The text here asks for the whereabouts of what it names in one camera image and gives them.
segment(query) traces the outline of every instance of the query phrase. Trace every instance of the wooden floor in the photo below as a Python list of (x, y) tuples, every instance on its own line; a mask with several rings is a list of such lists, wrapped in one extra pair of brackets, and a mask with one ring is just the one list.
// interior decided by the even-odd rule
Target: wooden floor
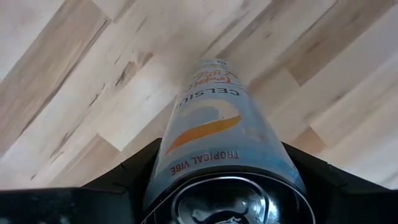
[(80, 186), (230, 61), (281, 140), (398, 188), (396, 0), (1, 0), (0, 189)]

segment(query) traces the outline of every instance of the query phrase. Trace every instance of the orange swoosh logo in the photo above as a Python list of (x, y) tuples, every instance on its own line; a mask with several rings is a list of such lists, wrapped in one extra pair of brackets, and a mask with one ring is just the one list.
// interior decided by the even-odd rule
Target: orange swoosh logo
[(223, 119), (189, 129), (174, 140), (173, 144), (169, 147), (166, 154), (192, 140), (220, 133), (229, 128), (232, 128), (233, 126), (237, 125), (240, 120), (241, 115), (238, 115), (233, 118)]

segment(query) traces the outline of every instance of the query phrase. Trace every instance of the black holder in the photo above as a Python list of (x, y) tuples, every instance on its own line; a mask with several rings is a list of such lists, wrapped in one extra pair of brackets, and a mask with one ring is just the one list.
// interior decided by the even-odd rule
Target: black holder
[[(80, 188), (0, 192), (0, 223), (141, 223), (142, 199), (161, 141)], [(307, 188), (317, 224), (398, 223), (398, 190), (284, 146)]]

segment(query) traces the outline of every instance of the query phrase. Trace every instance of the light blue can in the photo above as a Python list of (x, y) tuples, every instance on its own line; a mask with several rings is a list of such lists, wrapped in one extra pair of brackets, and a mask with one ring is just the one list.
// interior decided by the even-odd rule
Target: light blue can
[[(305, 187), (297, 169), (231, 65), (214, 59), (202, 60), (198, 67), (186, 79), (176, 99), (144, 197), (144, 207), (150, 207), (171, 185), (188, 174), (201, 170), (211, 174), (219, 167), (226, 167), (223, 171), (231, 167), (235, 174), (240, 170), (252, 169), (252, 174), (262, 170), (305, 200)], [(235, 174), (229, 181), (241, 181), (237, 178), (245, 178), (246, 183), (253, 181)]]

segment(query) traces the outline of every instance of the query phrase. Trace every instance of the celsius energy drink can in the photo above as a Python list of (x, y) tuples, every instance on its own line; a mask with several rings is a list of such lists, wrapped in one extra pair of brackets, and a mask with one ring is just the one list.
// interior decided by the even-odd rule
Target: celsius energy drink can
[(144, 208), (144, 223), (315, 223), (283, 145), (217, 59), (202, 60), (183, 83)]

